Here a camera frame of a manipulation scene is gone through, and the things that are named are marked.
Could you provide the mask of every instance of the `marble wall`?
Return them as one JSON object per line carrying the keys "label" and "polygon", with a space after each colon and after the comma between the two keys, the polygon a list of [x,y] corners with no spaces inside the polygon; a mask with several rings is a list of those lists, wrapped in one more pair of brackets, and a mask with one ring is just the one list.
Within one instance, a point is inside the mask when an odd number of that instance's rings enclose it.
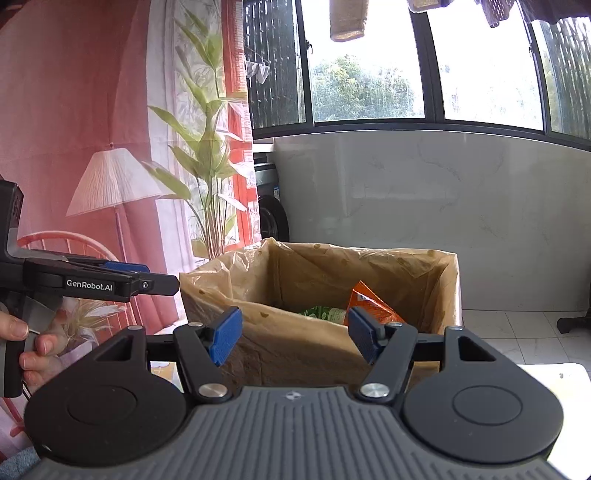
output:
{"label": "marble wall", "polygon": [[587,308],[590,152],[356,131],[277,138],[273,159],[294,242],[455,252],[465,309]]}

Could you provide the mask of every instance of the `window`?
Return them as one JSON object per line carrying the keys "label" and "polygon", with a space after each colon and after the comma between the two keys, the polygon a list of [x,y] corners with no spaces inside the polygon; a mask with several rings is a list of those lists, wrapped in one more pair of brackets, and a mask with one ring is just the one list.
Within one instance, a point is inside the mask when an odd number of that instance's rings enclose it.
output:
{"label": "window", "polygon": [[293,0],[245,0],[243,4],[244,55],[253,74],[246,79],[253,129],[305,122]]}
{"label": "window", "polygon": [[243,0],[246,61],[268,71],[247,80],[254,138],[510,129],[591,151],[589,18],[526,24],[511,1],[491,28],[480,0],[420,14],[404,0],[371,0],[365,35],[338,43],[330,1]]}
{"label": "window", "polygon": [[301,0],[315,122],[423,118],[423,88],[408,7],[372,0],[365,36],[330,39],[329,0]]}
{"label": "window", "polygon": [[533,22],[552,130],[591,140],[591,21]]}
{"label": "window", "polygon": [[495,28],[475,2],[453,2],[428,16],[446,118],[542,130],[535,64],[517,3]]}

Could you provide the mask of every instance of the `window frame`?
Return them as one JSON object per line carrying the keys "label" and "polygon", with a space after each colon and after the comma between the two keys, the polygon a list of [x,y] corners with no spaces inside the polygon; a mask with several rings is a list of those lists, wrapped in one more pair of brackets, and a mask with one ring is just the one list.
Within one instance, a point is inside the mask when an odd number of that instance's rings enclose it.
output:
{"label": "window frame", "polygon": [[551,127],[550,101],[546,85],[540,49],[531,24],[524,21],[524,28],[530,42],[530,53],[534,60],[535,75],[538,80],[540,102],[542,109],[543,129],[514,127],[512,125],[492,124],[462,120],[450,120],[445,117],[443,104],[443,90],[435,42],[431,32],[431,25],[426,12],[413,13],[409,11],[413,26],[414,39],[417,47],[418,64],[423,87],[423,102],[425,117],[416,118],[371,118],[354,120],[337,120],[314,122],[312,113],[312,95],[310,85],[310,71],[308,64],[308,49],[304,17],[301,0],[293,0],[297,17],[297,28],[300,45],[302,81],[304,90],[304,111],[306,121],[300,124],[278,125],[267,128],[252,129],[255,140],[271,137],[287,137],[291,135],[358,131],[358,130],[433,130],[453,132],[474,132],[505,137],[526,138],[547,143],[563,145],[591,151],[591,140],[575,137],[574,135],[554,132]]}

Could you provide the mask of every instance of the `tiled floor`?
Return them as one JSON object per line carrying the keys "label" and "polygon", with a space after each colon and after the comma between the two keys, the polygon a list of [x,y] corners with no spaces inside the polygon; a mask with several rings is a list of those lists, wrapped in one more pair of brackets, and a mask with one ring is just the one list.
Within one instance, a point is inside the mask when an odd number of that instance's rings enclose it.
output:
{"label": "tiled floor", "polygon": [[591,377],[591,330],[562,335],[561,317],[584,312],[491,312],[464,310],[466,328],[518,364],[581,364]]}

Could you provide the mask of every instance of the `cardboard box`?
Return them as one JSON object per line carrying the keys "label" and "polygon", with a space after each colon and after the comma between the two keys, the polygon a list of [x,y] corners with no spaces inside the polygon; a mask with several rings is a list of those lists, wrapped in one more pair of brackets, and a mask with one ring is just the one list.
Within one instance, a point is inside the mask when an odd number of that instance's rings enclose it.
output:
{"label": "cardboard box", "polygon": [[[457,256],[436,250],[266,239],[180,275],[189,322],[207,325],[230,306],[242,310],[242,337],[222,367],[235,388],[360,384],[369,366],[347,328],[292,313],[345,309],[359,280],[421,332],[461,325]],[[411,382],[438,369],[438,362],[416,364]]]}

